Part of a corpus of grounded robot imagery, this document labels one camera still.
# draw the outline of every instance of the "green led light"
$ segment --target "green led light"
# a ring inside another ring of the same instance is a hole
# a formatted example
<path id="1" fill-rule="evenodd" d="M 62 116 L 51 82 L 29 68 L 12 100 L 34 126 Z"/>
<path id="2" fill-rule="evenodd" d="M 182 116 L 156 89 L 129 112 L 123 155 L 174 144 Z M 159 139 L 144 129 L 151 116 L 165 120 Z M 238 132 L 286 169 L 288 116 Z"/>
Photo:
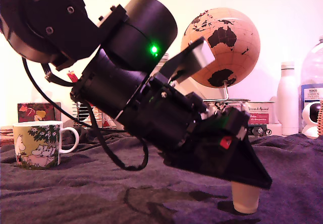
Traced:
<path id="1" fill-rule="evenodd" d="M 155 57 L 158 56 L 158 54 L 157 54 L 158 53 L 158 47 L 155 46 L 155 45 L 151 46 L 150 53 Z"/>
<path id="2" fill-rule="evenodd" d="M 157 49 L 157 47 L 156 46 L 153 46 L 152 48 L 151 48 L 151 52 L 152 53 L 156 53 L 158 51 L 158 49 Z"/>

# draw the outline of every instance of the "wire rack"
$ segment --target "wire rack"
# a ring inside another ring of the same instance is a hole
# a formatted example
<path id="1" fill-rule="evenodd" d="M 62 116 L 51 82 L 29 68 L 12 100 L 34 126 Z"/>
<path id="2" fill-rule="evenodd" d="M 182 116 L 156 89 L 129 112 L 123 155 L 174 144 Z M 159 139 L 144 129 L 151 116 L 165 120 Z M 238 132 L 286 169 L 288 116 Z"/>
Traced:
<path id="1" fill-rule="evenodd" d="M 107 129 L 116 129 L 117 128 L 113 119 L 108 117 L 105 113 L 103 113 L 102 111 L 100 111 L 96 107 L 91 106 L 91 108 L 92 108 L 92 111 L 95 115 L 95 119 L 96 119 L 96 122 L 99 127 L 107 128 Z M 77 120 L 91 125 L 90 115 L 89 115 L 87 107 L 84 104 L 79 103 L 79 102 L 75 103 L 75 104 L 73 104 L 72 109 L 73 109 L 73 116 Z M 73 126 L 78 127 L 78 126 L 83 126 L 83 125 L 81 125 L 78 122 L 73 121 Z"/>

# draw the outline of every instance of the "white wall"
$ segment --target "white wall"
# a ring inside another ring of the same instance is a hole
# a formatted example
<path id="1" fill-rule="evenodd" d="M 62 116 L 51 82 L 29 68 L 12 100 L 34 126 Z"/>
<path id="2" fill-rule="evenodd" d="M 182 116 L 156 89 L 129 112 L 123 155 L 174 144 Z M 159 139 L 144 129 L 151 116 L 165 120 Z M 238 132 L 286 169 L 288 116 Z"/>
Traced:
<path id="1" fill-rule="evenodd" d="M 109 12 L 111 5 L 125 6 L 130 0 L 84 0 L 89 18 L 98 22 L 100 15 Z M 178 24 L 178 37 L 168 53 L 174 56 L 180 51 L 182 35 L 188 24 L 199 13 L 207 9 L 228 7 L 246 14 L 259 31 L 261 51 L 252 73 L 237 85 L 229 88 L 230 98 L 269 100 L 276 95 L 280 78 L 280 63 L 294 60 L 300 80 L 300 67 L 307 52 L 323 34 L 322 0 L 159 0 L 174 15 Z M 0 125 L 17 121 L 17 103 L 42 101 L 33 90 L 21 62 L 21 58 L 0 36 Z M 66 73 L 74 70 L 81 76 L 89 59 L 82 60 L 67 70 L 57 73 L 68 80 Z M 71 113 L 72 101 L 69 88 L 47 83 L 41 66 L 30 62 L 30 70 L 44 91 L 52 94 L 52 99 L 60 101 Z M 191 82 L 184 83 L 185 91 L 196 90 Z M 219 96 L 219 91 L 199 86 L 207 98 Z"/>

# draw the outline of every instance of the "beige cup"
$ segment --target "beige cup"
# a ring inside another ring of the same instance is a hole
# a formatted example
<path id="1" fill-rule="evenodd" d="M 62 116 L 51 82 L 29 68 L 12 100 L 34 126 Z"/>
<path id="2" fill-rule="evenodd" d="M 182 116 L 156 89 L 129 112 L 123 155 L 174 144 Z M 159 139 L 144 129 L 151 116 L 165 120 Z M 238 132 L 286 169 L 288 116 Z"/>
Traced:
<path id="1" fill-rule="evenodd" d="M 253 214 L 258 209 L 260 189 L 255 186 L 231 182 L 234 209 L 240 213 Z"/>
<path id="2" fill-rule="evenodd" d="M 17 165 L 28 170 L 43 170 L 57 166 L 61 154 L 72 152 L 79 143 L 78 132 L 63 128 L 60 121 L 22 122 L 13 125 Z M 75 143 L 71 149 L 62 149 L 62 132 L 72 131 Z"/>

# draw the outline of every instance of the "globe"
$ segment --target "globe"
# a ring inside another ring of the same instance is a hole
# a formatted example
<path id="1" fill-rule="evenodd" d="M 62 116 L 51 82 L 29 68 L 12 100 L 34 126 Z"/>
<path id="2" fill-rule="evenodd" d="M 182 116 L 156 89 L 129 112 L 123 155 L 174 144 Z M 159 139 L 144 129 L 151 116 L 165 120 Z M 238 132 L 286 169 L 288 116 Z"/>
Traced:
<path id="1" fill-rule="evenodd" d="M 243 13 L 216 8 L 198 15 L 187 27 L 181 50 L 204 36 L 215 61 L 192 78 L 198 83 L 221 88 L 239 83 L 253 70 L 260 53 L 260 38 L 252 21 Z"/>

